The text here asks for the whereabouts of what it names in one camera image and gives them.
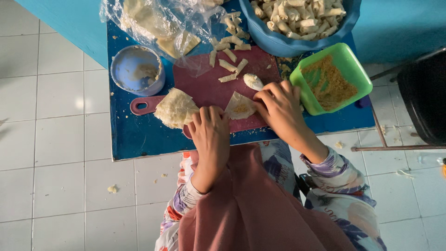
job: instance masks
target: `green plastic box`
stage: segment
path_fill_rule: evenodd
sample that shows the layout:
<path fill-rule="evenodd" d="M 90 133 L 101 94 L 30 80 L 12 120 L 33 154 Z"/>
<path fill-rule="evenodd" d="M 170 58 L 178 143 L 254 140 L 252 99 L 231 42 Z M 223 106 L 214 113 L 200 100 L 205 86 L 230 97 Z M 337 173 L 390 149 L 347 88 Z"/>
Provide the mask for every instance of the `green plastic box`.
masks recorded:
<path fill-rule="evenodd" d="M 341 103 L 340 106 L 334 108 L 330 111 L 326 111 L 319 104 L 318 100 L 312 93 L 309 84 L 305 81 L 300 69 L 305 69 L 306 67 L 312 65 L 313 63 L 321 60 L 327 55 L 333 57 L 333 64 L 339 69 L 342 77 L 352 85 L 356 86 L 358 93 L 348 100 Z M 317 84 L 319 81 L 320 74 L 313 74 L 313 79 L 311 85 Z M 305 106 L 309 114 L 316 116 L 324 113 L 334 113 L 339 109 L 346 107 L 347 105 L 357 101 L 358 99 L 366 96 L 372 91 L 372 82 L 370 81 L 367 73 L 362 68 L 358 59 L 345 43 L 337 43 L 330 46 L 318 53 L 315 53 L 305 59 L 302 59 L 297 68 L 289 76 L 289 80 L 292 85 L 299 86 L 301 88 L 301 101 Z"/>

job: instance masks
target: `small blue container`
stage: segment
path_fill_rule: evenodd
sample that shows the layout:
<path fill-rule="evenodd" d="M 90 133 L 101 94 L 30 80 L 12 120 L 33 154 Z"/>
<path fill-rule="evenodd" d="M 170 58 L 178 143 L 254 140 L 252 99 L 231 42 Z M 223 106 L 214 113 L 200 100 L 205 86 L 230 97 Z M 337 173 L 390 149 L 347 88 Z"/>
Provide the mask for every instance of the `small blue container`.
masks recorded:
<path fill-rule="evenodd" d="M 256 17 L 249 0 L 240 0 L 240 6 L 248 21 L 249 33 L 256 44 L 264 51 L 277 57 L 295 57 L 309 50 L 320 50 L 341 42 L 359 18 L 361 0 L 344 0 L 343 6 L 347 15 L 343 18 L 338 31 L 317 41 L 303 41 L 287 38 L 285 35 L 271 31 L 262 20 Z"/>
<path fill-rule="evenodd" d="M 145 46 L 132 45 L 114 57 L 110 73 L 121 89 L 138 96 L 152 96 L 163 87 L 165 72 L 160 56 Z"/>

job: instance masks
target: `white tile floor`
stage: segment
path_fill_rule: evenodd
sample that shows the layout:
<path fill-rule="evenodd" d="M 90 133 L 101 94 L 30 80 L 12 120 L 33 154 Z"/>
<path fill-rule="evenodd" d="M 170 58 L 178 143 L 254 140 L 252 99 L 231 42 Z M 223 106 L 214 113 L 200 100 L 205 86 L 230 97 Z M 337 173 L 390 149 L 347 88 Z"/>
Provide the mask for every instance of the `white tile floor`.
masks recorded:
<path fill-rule="evenodd" d="M 370 75 L 384 67 L 365 66 Z M 373 84 L 388 144 L 423 144 L 410 136 L 396 83 Z M 153 248 L 180 155 L 112 163 L 108 101 L 107 70 L 14 1 L 0 1 L 0 250 Z M 379 145 L 374 129 L 319 138 L 331 147 L 340 140 L 338 152 L 368 176 L 389 250 L 444 250 L 446 182 L 417 159 L 445 151 L 350 151 Z M 305 172 L 292 154 L 296 173 Z M 107 191 L 113 184 L 116 194 Z"/>

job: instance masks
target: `red cutting board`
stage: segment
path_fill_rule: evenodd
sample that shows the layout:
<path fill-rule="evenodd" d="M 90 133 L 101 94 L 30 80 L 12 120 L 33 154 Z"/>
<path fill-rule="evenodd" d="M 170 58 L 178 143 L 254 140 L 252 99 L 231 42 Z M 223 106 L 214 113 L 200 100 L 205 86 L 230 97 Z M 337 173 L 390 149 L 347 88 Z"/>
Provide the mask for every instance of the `red cutting board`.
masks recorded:
<path fill-rule="evenodd" d="M 263 84 L 280 82 L 281 79 L 274 56 L 266 53 L 258 46 L 252 46 L 251 50 L 232 50 L 232 52 L 237 57 L 237 61 L 235 63 L 232 62 L 224 52 L 220 51 L 215 57 L 215 67 L 197 78 L 191 77 L 187 69 L 174 65 L 173 77 L 175 81 L 175 88 L 178 88 L 184 91 L 187 95 L 191 96 L 198 107 L 216 105 L 224 110 L 234 91 L 250 99 L 252 99 L 254 94 L 257 92 L 256 90 L 246 86 L 243 81 L 244 74 L 252 73 L 257 75 L 262 80 Z M 202 62 L 202 64 L 204 64 L 209 62 L 209 54 L 192 56 L 190 59 L 193 62 Z M 248 64 L 237 76 L 238 79 L 221 83 L 218 80 L 219 78 L 230 75 L 233 72 L 219 66 L 218 59 L 224 59 L 235 67 L 238 66 L 242 59 L 248 60 Z M 153 105 L 156 106 L 161 100 L 162 98 L 160 96 L 136 98 L 132 102 L 132 107 L 135 108 L 137 103 L 140 104 L 147 102 L 150 105 L 148 104 L 148 107 L 145 108 L 145 110 L 151 110 L 151 112 L 153 112 Z M 135 114 L 142 115 L 146 113 L 148 112 L 139 112 Z M 255 129 L 263 126 L 266 126 L 266 123 L 258 113 L 253 114 L 247 119 L 230 120 L 231 132 Z M 184 131 L 185 135 L 189 138 L 187 126 L 185 126 Z"/>

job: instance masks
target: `plastic bag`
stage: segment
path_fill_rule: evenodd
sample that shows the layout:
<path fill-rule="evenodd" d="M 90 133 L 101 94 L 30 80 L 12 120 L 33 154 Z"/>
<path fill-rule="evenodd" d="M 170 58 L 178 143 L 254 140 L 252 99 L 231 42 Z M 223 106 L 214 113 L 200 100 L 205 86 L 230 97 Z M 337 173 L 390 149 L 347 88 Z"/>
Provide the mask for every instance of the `plastic bag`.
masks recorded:
<path fill-rule="evenodd" d="M 99 14 L 102 22 L 112 20 L 140 44 L 197 77 L 212 68 L 208 62 L 196 62 L 189 57 L 211 51 L 210 39 L 224 36 L 226 26 L 221 20 L 227 13 L 220 6 L 222 3 L 222 0 L 102 0 Z"/>

